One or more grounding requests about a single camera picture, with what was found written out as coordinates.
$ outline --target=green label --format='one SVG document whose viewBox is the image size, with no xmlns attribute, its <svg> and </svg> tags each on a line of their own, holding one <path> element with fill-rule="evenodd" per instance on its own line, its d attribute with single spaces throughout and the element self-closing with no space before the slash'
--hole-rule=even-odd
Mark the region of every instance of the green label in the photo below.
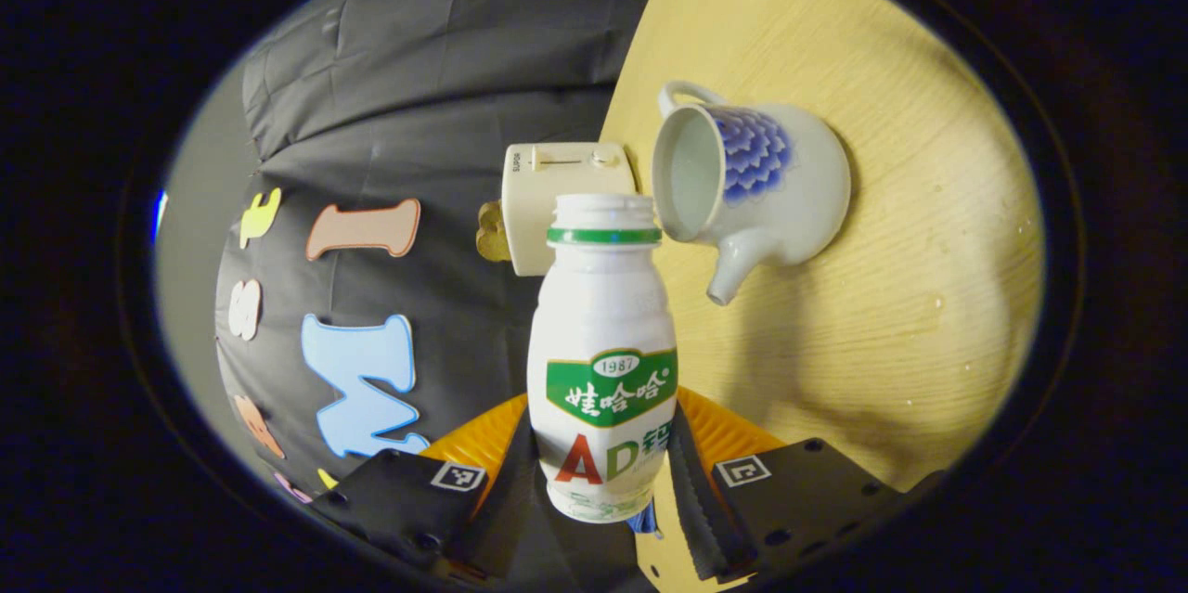
<svg viewBox="0 0 1188 593">
<path fill-rule="evenodd" d="M 545 395 L 569 415 L 609 428 L 676 393 L 676 349 L 611 349 L 589 361 L 549 361 Z"/>
</svg>

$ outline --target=bottle label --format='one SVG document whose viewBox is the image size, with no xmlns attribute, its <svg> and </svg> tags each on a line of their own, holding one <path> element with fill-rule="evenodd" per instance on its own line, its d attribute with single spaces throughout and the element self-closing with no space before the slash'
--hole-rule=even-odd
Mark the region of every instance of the bottle label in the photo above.
<svg viewBox="0 0 1188 593">
<path fill-rule="evenodd" d="M 676 395 L 676 349 L 609 349 L 588 361 L 549 361 L 545 395 L 593 427 L 627 423 Z"/>
<path fill-rule="evenodd" d="M 601 498 L 565 491 L 557 486 L 549 486 L 549 497 L 554 506 L 577 521 L 609 523 L 627 521 L 647 507 L 647 503 L 652 499 L 652 487 L 644 486 L 636 496 L 620 503 L 607 503 Z"/>
</svg>

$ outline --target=white pitcher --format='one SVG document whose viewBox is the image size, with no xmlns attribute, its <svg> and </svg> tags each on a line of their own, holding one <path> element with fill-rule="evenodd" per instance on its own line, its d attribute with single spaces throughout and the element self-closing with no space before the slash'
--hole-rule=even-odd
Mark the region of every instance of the white pitcher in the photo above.
<svg viewBox="0 0 1188 593">
<path fill-rule="evenodd" d="M 758 264 L 801 264 L 829 245 L 849 207 L 849 164 L 817 116 L 788 103 L 728 106 L 683 81 L 664 86 L 659 107 L 657 214 L 672 240 L 718 247 L 714 303 L 729 303 Z"/>
</svg>

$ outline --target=blue floral pattern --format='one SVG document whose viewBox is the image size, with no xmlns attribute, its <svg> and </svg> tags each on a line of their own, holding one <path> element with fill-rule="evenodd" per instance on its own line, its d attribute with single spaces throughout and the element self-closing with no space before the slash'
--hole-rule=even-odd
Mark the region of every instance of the blue floral pattern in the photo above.
<svg viewBox="0 0 1188 593">
<path fill-rule="evenodd" d="M 784 127 L 763 112 L 728 106 L 707 106 L 726 146 L 722 200 L 737 208 L 779 189 L 792 163 L 792 141 Z"/>
</svg>

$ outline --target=foam letter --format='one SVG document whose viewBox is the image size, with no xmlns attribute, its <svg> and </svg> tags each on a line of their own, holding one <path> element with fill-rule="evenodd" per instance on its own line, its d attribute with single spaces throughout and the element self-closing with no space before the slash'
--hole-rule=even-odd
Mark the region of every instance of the foam letter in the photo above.
<svg viewBox="0 0 1188 593">
<path fill-rule="evenodd" d="M 322 478 L 322 484 L 326 485 L 327 490 L 334 488 L 339 485 L 339 480 L 330 477 L 330 473 L 323 471 L 322 468 L 317 468 L 317 475 Z"/>
<path fill-rule="evenodd" d="M 360 209 L 342 213 L 327 206 L 314 221 L 305 242 L 305 258 L 312 261 L 327 250 L 383 247 L 392 257 L 403 257 L 417 238 L 421 202 L 409 198 L 393 208 Z"/>
<path fill-rule="evenodd" d="M 280 473 L 272 473 L 272 477 L 277 478 L 277 481 L 280 484 L 280 486 L 284 486 L 285 491 L 291 493 L 293 498 L 301 500 L 307 505 L 314 501 L 314 499 L 310 498 L 308 494 L 303 493 L 301 488 L 297 488 L 296 486 L 292 485 L 292 482 L 285 479 L 285 475 Z"/>
<path fill-rule="evenodd" d="M 244 423 L 247 424 L 247 430 L 252 433 L 252 436 L 278 458 L 284 459 L 285 453 L 280 449 L 280 443 L 272 436 L 268 424 L 264 423 L 264 415 L 260 414 L 260 409 L 255 406 L 255 403 L 252 403 L 251 398 L 244 396 L 235 396 L 234 399 L 235 409 L 239 410 L 239 416 L 244 417 Z"/>
<path fill-rule="evenodd" d="M 255 337 L 260 318 L 260 283 L 240 280 L 230 290 L 230 304 L 227 307 L 227 328 L 230 334 L 252 340 Z"/>
<path fill-rule="evenodd" d="M 244 209 L 244 217 L 239 221 L 239 248 L 247 247 L 247 239 L 260 238 L 272 227 L 272 221 L 277 217 L 277 208 L 280 208 L 280 188 L 273 188 L 268 194 L 268 202 L 260 206 L 263 194 L 255 195 L 252 204 Z"/>
<path fill-rule="evenodd" d="M 418 454 L 429 447 L 429 441 L 415 433 L 399 441 L 379 437 L 421 415 L 365 381 L 381 379 L 400 393 L 412 389 L 416 372 L 407 320 L 391 315 L 381 327 L 330 327 L 315 315 L 305 315 L 301 346 L 305 364 L 343 395 L 317 412 L 317 425 L 331 452 L 341 458 L 347 452 L 373 456 L 383 449 Z"/>
</svg>

